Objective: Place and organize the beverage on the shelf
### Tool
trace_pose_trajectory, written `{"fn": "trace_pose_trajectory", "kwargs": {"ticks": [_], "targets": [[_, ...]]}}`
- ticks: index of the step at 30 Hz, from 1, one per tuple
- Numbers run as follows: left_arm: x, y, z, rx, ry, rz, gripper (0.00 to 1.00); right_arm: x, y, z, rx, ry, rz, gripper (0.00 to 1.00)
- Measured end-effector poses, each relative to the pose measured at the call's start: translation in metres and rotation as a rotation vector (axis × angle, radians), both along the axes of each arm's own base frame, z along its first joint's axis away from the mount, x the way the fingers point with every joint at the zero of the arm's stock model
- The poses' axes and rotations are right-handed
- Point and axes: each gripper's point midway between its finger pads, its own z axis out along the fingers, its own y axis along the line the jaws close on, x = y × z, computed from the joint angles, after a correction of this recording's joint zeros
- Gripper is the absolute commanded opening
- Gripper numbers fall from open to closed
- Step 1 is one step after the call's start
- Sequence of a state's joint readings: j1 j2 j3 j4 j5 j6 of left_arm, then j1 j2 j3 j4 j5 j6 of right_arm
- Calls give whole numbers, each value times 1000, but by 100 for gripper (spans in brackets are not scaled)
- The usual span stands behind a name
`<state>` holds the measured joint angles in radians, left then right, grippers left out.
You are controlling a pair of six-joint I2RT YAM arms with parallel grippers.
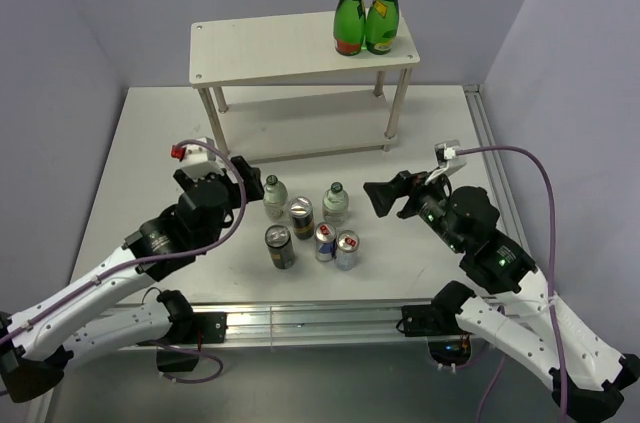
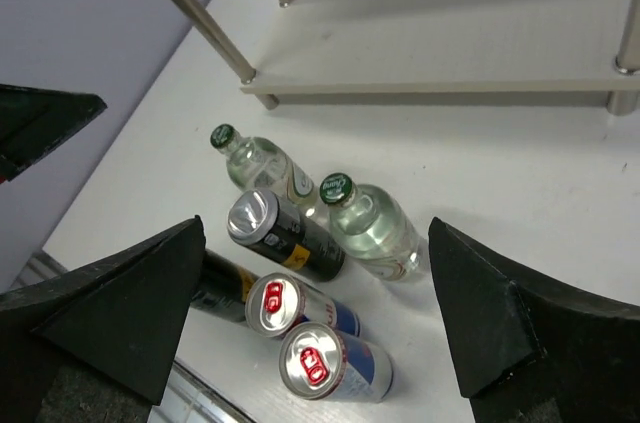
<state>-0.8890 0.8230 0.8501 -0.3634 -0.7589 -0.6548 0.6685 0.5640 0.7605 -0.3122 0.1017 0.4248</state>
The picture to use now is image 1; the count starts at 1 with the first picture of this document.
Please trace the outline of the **clear Chang bottle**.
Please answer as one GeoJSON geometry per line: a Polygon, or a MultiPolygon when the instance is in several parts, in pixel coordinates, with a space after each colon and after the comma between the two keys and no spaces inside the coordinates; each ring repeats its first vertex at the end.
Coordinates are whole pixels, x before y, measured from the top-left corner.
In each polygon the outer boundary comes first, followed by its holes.
{"type": "Polygon", "coordinates": [[[349,196],[340,182],[333,182],[322,199],[322,215],[327,223],[342,226],[348,218],[349,196]]]}
{"type": "Polygon", "coordinates": [[[264,185],[263,205],[269,219],[281,222],[287,213],[288,191],[276,175],[268,175],[264,185]]]}

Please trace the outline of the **black can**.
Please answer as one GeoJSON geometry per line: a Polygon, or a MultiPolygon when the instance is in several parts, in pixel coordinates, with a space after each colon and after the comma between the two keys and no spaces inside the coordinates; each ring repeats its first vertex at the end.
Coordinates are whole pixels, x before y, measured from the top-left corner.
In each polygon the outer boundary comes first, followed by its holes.
{"type": "Polygon", "coordinates": [[[286,270],[293,266],[295,262],[295,252],[290,231],[286,226],[279,224],[271,225],[265,231],[264,241],[271,261],[276,268],[286,270]]]}
{"type": "Polygon", "coordinates": [[[300,240],[310,239],[314,234],[314,215],[311,201],[303,196],[294,197],[288,206],[295,236],[300,240]]]}

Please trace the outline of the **black can front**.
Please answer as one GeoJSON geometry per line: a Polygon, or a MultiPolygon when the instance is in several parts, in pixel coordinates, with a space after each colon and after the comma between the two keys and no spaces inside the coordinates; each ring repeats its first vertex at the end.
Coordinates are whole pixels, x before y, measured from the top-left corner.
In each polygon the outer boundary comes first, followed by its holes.
{"type": "Polygon", "coordinates": [[[295,252],[290,231],[286,226],[279,224],[271,225],[265,231],[264,241],[271,261],[276,268],[286,270],[293,266],[295,262],[295,252]]]}

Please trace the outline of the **blue silver can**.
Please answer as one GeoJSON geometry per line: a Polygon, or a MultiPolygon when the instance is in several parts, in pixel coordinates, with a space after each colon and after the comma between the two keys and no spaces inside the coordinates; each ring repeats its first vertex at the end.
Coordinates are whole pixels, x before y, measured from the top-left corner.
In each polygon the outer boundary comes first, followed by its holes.
{"type": "Polygon", "coordinates": [[[336,229],[329,223],[320,222],[315,229],[315,258],[320,262],[334,259],[336,252],[336,229]]]}
{"type": "Polygon", "coordinates": [[[352,230],[344,230],[337,237],[335,265],[341,271],[356,266],[360,246],[359,236],[352,230]]]}

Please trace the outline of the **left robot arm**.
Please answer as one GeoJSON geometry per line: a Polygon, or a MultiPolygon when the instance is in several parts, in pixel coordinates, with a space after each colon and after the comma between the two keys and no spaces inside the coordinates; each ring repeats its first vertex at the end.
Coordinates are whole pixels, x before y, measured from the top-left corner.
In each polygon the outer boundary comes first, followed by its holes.
{"type": "Polygon", "coordinates": [[[162,290],[129,311],[105,316],[121,299],[195,262],[237,230],[264,196],[261,172],[241,156],[184,160],[173,178],[178,201],[143,223],[92,271],[27,310],[1,316],[2,394],[15,403],[57,386],[66,372],[121,348],[178,351],[196,334],[194,311],[178,290],[162,290]]]}

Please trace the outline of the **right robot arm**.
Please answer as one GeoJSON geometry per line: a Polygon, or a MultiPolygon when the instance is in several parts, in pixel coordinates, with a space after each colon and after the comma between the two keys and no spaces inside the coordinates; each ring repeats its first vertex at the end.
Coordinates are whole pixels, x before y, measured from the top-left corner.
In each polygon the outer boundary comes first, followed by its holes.
{"type": "Polygon", "coordinates": [[[453,189],[446,176],[408,171],[363,188],[378,217],[405,199],[398,217],[424,221],[461,255],[465,275],[504,308],[498,312],[467,285],[451,281],[430,304],[402,308],[406,336],[472,333],[533,373],[573,420],[603,422],[615,415],[623,389],[639,378],[638,356],[609,346],[550,294],[535,261],[498,230],[500,213],[485,189],[453,189]]]}

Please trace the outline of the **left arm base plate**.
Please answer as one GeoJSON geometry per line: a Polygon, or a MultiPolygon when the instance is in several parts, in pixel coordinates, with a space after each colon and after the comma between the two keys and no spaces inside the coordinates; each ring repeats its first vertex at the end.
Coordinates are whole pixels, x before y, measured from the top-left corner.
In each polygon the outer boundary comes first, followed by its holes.
{"type": "MultiPolygon", "coordinates": [[[[187,333],[179,340],[179,344],[195,345],[201,352],[204,344],[222,344],[226,334],[225,313],[196,313],[187,333]]],[[[156,366],[161,372],[192,372],[203,360],[199,356],[181,355],[174,351],[158,349],[156,366]]]]}

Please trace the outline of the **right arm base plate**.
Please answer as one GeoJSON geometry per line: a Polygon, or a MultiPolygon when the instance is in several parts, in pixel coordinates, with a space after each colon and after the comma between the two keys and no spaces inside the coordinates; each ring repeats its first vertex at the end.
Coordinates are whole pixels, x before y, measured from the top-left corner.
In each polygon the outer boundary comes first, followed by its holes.
{"type": "Polygon", "coordinates": [[[439,370],[454,371],[471,359],[470,334],[459,328],[451,313],[433,304],[402,306],[395,328],[407,338],[425,338],[428,354],[439,370]]]}

